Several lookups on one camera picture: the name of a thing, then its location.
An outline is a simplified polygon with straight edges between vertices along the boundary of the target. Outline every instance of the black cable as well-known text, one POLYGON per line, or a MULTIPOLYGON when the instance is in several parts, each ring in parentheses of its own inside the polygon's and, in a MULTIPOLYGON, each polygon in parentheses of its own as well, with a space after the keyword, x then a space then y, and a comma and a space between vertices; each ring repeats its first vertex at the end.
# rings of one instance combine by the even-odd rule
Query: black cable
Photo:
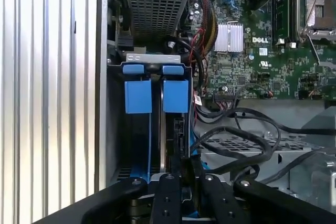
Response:
POLYGON ((255 115, 259 118, 265 118, 268 119, 269 121, 272 121, 274 125, 277 125, 281 130, 293 133, 293 134, 306 134, 306 135, 336 135, 336 130, 335 129, 293 129, 287 126, 284 126, 280 123, 277 123, 274 121, 272 118, 268 117, 267 115, 253 109, 249 108, 235 108, 235 112, 241 112, 241 113, 248 113, 255 115))
POLYGON ((252 156, 252 157, 245 157, 245 158, 238 159, 236 161, 233 161, 229 164, 223 165, 223 166, 218 167, 216 169, 207 170, 207 172, 214 173, 214 174, 224 174, 224 173, 231 172, 233 170, 244 169, 247 166, 263 163, 265 161, 270 160, 270 158, 272 157, 272 149, 271 149, 270 145, 266 142, 265 139, 263 139, 262 137, 256 136, 254 134, 251 134, 249 132, 242 131, 242 130, 239 130, 239 129, 235 129, 235 128, 232 128, 232 127, 229 127, 229 126, 216 127, 216 128, 213 128, 212 130, 206 132, 198 140, 196 140, 195 143, 191 146, 191 148, 190 148, 191 153, 193 153, 199 145, 203 144, 210 137, 212 137, 213 135, 218 134, 220 132, 223 132, 223 131, 229 132, 229 133, 234 134, 236 136, 240 136, 242 138, 246 138, 246 139, 260 145, 260 147, 262 149, 262 153, 259 154, 259 155, 252 156))
POLYGON ((202 109, 197 106, 197 113, 205 118, 209 118, 209 119, 214 119, 217 118, 217 121, 221 120, 220 115, 222 115, 222 117, 228 117, 231 115, 234 115, 237 112, 240 113, 248 113, 248 114, 252 114, 255 115, 259 118, 266 118, 271 120, 275 125, 277 125, 281 130, 289 132, 289 133, 293 133, 293 134, 306 134, 306 135, 331 135, 331 136, 335 136, 336 135, 336 130, 335 129, 293 129, 287 126, 284 126, 280 123, 277 123, 276 121, 274 121, 272 118, 268 117, 267 115, 253 110, 253 109, 249 109, 249 108, 235 108, 235 109, 230 109, 230 110, 226 110, 226 111, 219 111, 219 112, 211 112, 211 113, 207 113, 202 111, 202 109))
POLYGON ((176 38, 176 37, 173 37, 173 36, 167 36, 165 38, 165 41, 166 42, 168 42, 168 41, 175 42, 175 43, 179 44, 181 47, 187 49, 189 52, 193 51, 193 55, 195 56, 197 66, 198 66, 197 89, 201 90, 202 85, 203 85, 203 78, 204 78, 204 68, 203 68, 201 55, 198 53, 198 51, 196 49, 192 48, 191 45, 189 45, 187 42, 185 42, 184 40, 182 40, 180 38, 176 38))
MULTIPOLYGON (((242 119, 255 119, 255 120, 260 120, 260 121, 264 121, 264 122, 267 122, 267 123, 272 124, 272 125, 276 128, 276 130, 277 130, 277 132, 278 132, 278 137, 277 137, 277 140, 276 140, 274 146, 272 147, 272 151, 273 151, 273 153, 274 153, 274 152, 277 150, 277 148, 278 148, 278 146, 279 146, 279 144, 280 144, 280 142, 281 142, 281 131, 280 131, 279 127, 274 123, 274 121, 269 120, 269 119, 267 119, 267 118, 257 118, 257 117, 254 117, 254 116, 236 116, 236 115, 235 115, 235 120, 236 120, 236 122, 237 122, 237 124, 238 124, 239 126, 240 126, 240 124, 239 124, 239 122, 238 122, 238 118, 242 118, 242 119)), ((247 172, 249 172, 250 170, 251 170, 251 167, 246 167, 245 169, 241 170, 241 171, 236 175, 236 177, 234 178, 233 181, 236 181, 236 180, 238 180, 238 179, 240 179, 240 178, 243 178, 243 177, 247 178, 247 175, 245 175, 245 174, 246 174, 247 172)))
POLYGON ((238 118, 240 118, 240 119, 255 119, 255 120, 264 121, 264 122, 267 122, 267 123, 273 125, 274 128, 278 132, 278 137, 277 137, 277 140, 276 140, 275 144, 272 147, 272 151, 275 152, 277 150, 277 148, 279 147, 279 144, 281 142, 281 131, 280 131, 280 128, 275 124, 275 122, 273 120, 270 120, 268 118, 258 118, 256 116, 235 116, 235 118, 237 118, 237 119, 238 118))
POLYGON ((281 169, 280 171, 278 171, 274 175, 263 179, 260 182, 263 183, 263 184, 269 184, 271 182, 279 180, 280 178, 284 177, 291 169, 293 169, 297 165, 301 164, 304 160, 306 160, 307 158, 309 158, 309 157, 311 157, 311 156, 313 156, 317 153, 324 153, 324 154, 327 154, 327 155, 335 155, 336 154, 336 148, 335 147, 327 147, 327 148, 321 148, 321 149, 318 149, 318 150, 313 150, 311 152, 304 153, 303 155, 297 157, 292 162, 290 162, 288 165, 286 165, 285 168, 281 169))
MULTIPOLYGON (((192 130, 192 133, 195 136, 195 140, 198 140, 200 138, 200 136, 195 131, 194 118, 195 118, 194 117, 194 110, 192 108, 192 110, 191 110, 191 130, 192 130)), ((216 147, 214 147, 212 145, 209 145, 207 143, 203 143, 202 146, 204 146, 209 151, 214 152, 214 153, 216 153, 218 155, 221 155, 221 156, 224 156, 224 157, 231 157, 231 158, 235 158, 235 159, 246 158, 246 156, 244 154, 242 154, 242 153, 232 152, 232 151, 229 151, 229 150, 218 149, 218 148, 216 148, 216 147)), ((258 175, 259 175, 260 167, 259 167, 259 165, 256 164, 256 165, 252 165, 251 168, 253 168, 253 170, 255 172, 252 173, 252 174, 247 175, 246 178, 256 179, 258 177, 258 175)))

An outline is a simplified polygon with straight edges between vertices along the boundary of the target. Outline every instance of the chip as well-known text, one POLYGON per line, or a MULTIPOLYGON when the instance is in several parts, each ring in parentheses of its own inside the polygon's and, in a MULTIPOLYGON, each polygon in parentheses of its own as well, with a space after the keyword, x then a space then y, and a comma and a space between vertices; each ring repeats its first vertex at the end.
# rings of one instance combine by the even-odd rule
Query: chip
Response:
POLYGON ((246 83, 246 77, 245 76, 238 76, 238 84, 244 85, 246 83))
POLYGON ((281 88, 281 83, 280 82, 273 82, 273 89, 274 90, 279 90, 281 88))

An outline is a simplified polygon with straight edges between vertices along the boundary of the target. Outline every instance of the dell logo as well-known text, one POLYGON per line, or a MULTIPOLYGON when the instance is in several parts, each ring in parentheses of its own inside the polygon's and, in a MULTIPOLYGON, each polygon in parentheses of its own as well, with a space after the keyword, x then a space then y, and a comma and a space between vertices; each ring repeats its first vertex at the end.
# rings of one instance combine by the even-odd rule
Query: dell logo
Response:
POLYGON ((253 43, 265 43, 265 44, 269 43, 267 38, 257 38, 257 37, 252 37, 252 42, 253 43))

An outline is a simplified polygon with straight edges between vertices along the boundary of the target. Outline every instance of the sticker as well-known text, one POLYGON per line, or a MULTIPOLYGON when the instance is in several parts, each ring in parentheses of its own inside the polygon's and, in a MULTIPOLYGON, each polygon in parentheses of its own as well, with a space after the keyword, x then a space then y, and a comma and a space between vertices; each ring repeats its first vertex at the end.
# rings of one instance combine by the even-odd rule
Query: sticker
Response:
POLYGON ((199 106, 202 106, 202 100, 201 100, 201 97, 199 97, 198 95, 194 95, 194 101, 195 101, 195 104, 196 105, 199 105, 199 106))
POLYGON ((267 56, 268 55, 267 48, 259 48, 259 55, 260 56, 267 56))

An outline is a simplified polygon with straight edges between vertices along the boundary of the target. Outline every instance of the cable bundle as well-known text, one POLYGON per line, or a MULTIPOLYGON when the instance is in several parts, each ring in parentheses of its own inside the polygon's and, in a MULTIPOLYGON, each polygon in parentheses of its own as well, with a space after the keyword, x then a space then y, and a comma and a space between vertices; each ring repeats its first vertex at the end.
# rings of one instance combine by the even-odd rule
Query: cable bundle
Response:
POLYGON ((215 45, 218 35, 218 23, 216 18, 215 7, 212 0, 199 0, 203 10, 201 31, 195 48, 200 50, 203 55, 207 55, 215 45))

